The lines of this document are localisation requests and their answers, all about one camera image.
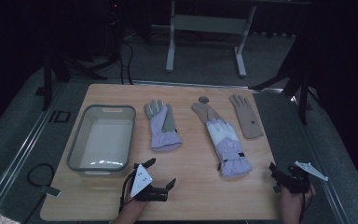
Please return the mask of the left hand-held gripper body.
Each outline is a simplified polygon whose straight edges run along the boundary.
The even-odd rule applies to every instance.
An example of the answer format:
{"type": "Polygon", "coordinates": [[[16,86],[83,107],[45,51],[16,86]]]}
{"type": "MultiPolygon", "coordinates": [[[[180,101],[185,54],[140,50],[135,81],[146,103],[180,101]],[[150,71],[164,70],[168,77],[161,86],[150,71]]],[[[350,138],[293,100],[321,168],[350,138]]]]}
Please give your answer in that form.
{"type": "Polygon", "coordinates": [[[146,171],[142,164],[139,164],[132,181],[130,196],[134,200],[141,202],[166,202],[168,200],[169,190],[154,188],[152,182],[152,176],[146,171]]]}

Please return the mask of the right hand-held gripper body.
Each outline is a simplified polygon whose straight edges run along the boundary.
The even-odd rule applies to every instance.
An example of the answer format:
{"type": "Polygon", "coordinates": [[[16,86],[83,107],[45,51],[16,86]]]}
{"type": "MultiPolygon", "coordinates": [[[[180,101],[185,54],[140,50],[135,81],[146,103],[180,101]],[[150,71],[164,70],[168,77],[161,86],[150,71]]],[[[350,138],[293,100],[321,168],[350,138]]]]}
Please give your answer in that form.
{"type": "Polygon", "coordinates": [[[322,174],[310,162],[296,161],[294,165],[289,165],[289,183],[284,185],[291,193],[306,193],[310,189],[309,175],[314,175],[323,181],[328,181],[329,177],[322,174]]]}

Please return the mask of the purple ski glove grey palm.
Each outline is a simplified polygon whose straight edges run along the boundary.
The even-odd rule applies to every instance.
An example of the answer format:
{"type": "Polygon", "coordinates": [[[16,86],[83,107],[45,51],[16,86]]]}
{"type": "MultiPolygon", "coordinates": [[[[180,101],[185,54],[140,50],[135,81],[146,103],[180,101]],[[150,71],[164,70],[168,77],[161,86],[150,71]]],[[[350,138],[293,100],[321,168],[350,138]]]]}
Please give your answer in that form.
{"type": "Polygon", "coordinates": [[[161,152],[179,148],[182,140],[176,131],[172,107],[161,100],[152,100],[144,110],[150,121],[151,149],[161,152]]]}

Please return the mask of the clear plastic bin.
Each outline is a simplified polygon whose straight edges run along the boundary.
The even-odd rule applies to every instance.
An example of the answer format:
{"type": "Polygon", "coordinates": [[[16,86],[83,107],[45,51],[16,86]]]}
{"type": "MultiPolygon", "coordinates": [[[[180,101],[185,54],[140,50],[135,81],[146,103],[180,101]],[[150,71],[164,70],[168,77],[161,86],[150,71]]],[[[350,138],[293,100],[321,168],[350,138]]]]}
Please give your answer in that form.
{"type": "Polygon", "coordinates": [[[83,176],[124,176],[129,169],[135,119],[136,110],[130,105],[88,106],[67,166],[83,176]]]}

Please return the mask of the purple and white ski glove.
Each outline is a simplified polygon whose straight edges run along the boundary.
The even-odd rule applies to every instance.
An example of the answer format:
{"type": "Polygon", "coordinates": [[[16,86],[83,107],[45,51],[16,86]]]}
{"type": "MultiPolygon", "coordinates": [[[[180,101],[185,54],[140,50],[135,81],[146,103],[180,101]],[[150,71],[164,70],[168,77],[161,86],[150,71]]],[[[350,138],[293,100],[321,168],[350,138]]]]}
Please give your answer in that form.
{"type": "Polygon", "coordinates": [[[218,170],[221,172],[221,176],[245,175],[253,170],[244,155],[235,129],[230,123],[222,119],[210,119],[206,123],[206,127],[220,160],[218,170]]]}

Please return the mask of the beige knit glove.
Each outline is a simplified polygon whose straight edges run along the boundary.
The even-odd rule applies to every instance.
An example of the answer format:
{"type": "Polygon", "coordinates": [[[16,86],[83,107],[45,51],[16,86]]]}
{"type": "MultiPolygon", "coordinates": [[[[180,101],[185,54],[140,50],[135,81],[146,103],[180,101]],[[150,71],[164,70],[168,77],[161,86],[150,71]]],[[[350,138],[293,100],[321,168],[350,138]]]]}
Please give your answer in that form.
{"type": "Polygon", "coordinates": [[[242,95],[233,94],[229,97],[229,101],[235,108],[243,136],[247,139],[262,136],[264,133],[248,99],[242,95]]]}
{"type": "Polygon", "coordinates": [[[203,124],[211,119],[220,119],[220,115],[208,104],[194,103],[191,109],[196,113],[203,124]]]}

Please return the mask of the person's left hand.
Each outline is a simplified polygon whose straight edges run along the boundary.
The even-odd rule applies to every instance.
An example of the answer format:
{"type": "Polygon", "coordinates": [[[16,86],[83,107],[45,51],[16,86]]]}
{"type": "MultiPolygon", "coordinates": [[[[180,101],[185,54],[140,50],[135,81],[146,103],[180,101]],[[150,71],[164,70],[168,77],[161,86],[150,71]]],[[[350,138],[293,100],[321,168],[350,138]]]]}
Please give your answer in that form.
{"type": "Polygon", "coordinates": [[[126,217],[138,218],[148,206],[148,202],[136,201],[131,197],[131,189],[126,190],[125,204],[120,212],[126,217]]]}

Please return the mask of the person's right hand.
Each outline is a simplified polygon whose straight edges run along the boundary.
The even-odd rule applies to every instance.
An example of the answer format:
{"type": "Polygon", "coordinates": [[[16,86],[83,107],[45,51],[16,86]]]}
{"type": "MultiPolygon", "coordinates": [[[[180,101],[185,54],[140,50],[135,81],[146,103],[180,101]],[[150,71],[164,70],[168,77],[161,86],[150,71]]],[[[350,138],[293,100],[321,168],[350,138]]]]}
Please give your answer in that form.
{"type": "Polygon", "coordinates": [[[291,193],[287,187],[282,186],[281,212],[282,210],[300,210],[303,213],[308,208],[315,193],[314,186],[310,186],[306,193],[291,193]]]}

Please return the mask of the grey flat tag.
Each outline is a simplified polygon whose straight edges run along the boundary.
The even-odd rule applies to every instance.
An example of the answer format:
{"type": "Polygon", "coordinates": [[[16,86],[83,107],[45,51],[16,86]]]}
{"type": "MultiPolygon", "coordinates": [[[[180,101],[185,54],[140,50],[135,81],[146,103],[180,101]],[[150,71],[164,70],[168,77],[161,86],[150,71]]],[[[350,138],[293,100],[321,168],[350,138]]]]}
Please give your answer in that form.
{"type": "Polygon", "coordinates": [[[59,189],[55,189],[51,186],[42,186],[39,191],[54,197],[59,197],[61,194],[61,191],[59,189]]]}

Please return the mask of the black metal stand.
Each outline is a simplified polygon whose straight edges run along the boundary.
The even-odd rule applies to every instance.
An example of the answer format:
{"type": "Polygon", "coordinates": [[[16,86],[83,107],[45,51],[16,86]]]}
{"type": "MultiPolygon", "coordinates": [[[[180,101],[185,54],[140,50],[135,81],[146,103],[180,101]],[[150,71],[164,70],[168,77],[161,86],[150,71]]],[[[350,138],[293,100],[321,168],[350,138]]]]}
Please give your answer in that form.
{"type": "Polygon", "coordinates": [[[98,75],[96,71],[113,64],[113,61],[107,60],[104,63],[87,67],[69,56],[48,47],[44,48],[43,56],[44,86],[36,92],[37,95],[44,96],[43,111],[48,109],[53,99],[52,74],[55,74],[59,81],[68,82],[71,77],[68,68],[73,67],[79,73],[88,77],[105,80],[105,77],[98,75]]]}
{"type": "Polygon", "coordinates": [[[283,88],[283,93],[285,96],[293,97],[296,92],[300,90],[298,115],[304,125],[307,124],[306,107],[312,68],[310,62],[310,50],[306,44],[309,34],[310,30],[304,28],[296,37],[295,42],[288,51],[275,77],[251,87],[251,90],[262,91],[266,87],[288,78],[288,82],[283,88]]]}

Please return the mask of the dark equipment rack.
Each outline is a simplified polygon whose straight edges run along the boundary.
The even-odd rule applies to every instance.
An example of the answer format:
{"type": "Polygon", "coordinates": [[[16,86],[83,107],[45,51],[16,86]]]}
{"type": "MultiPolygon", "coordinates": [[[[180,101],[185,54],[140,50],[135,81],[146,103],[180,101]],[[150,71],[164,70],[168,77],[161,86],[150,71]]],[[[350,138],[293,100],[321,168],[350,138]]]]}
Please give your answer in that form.
{"type": "Polygon", "coordinates": [[[108,58],[117,61],[123,42],[124,5],[122,0],[106,0],[108,58]]]}

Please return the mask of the metal floor rail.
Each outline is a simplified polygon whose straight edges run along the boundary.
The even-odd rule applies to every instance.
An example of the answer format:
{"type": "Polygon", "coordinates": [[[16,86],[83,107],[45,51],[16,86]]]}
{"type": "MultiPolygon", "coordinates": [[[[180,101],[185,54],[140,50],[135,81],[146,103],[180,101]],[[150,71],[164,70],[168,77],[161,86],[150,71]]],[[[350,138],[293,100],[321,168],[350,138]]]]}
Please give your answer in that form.
{"type": "Polygon", "coordinates": [[[312,135],[311,122],[302,119],[299,115],[300,101],[298,101],[295,96],[288,97],[288,100],[291,110],[299,122],[298,127],[306,139],[310,154],[310,159],[303,161],[300,167],[305,168],[310,173],[310,176],[315,178],[314,185],[316,187],[323,189],[323,195],[330,206],[336,224],[349,224],[348,216],[334,186],[334,179],[338,178],[338,173],[328,171],[329,165],[335,165],[332,161],[332,157],[326,155],[328,150],[332,149],[332,147],[322,146],[325,134],[320,129],[318,129],[316,133],[320,133],[321,136],[312,135]]]}
{"type": "Polygon", "coordinates": [[[34,96],[30,89],[24,89],[0,118],[0,204],[27,161],[65,87],[64,83],[57,84],[49,102],[42,96],[34,96]]]}

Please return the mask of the white metal desk frame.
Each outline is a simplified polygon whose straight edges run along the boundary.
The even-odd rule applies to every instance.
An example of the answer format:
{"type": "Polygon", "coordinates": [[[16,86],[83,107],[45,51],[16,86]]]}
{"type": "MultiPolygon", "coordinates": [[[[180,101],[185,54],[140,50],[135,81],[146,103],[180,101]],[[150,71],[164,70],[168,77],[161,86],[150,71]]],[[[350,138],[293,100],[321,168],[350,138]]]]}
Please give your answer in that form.
{"type": "Polygon", "coordinates": [[[166,71],[172,72],[175,56],[175,31],[194,31],[218,34],[240,35],[241,42],[234,50],[239,77],[246,77],[246,67],[242,57],[247,36],[253,22],[256,12],[256,6],[250,6],[246,19],[218,18],[196,15],[177,14],[176,0],[171,0],[171,18],[170,18],[170,41],[166,60],[166,71]]]}

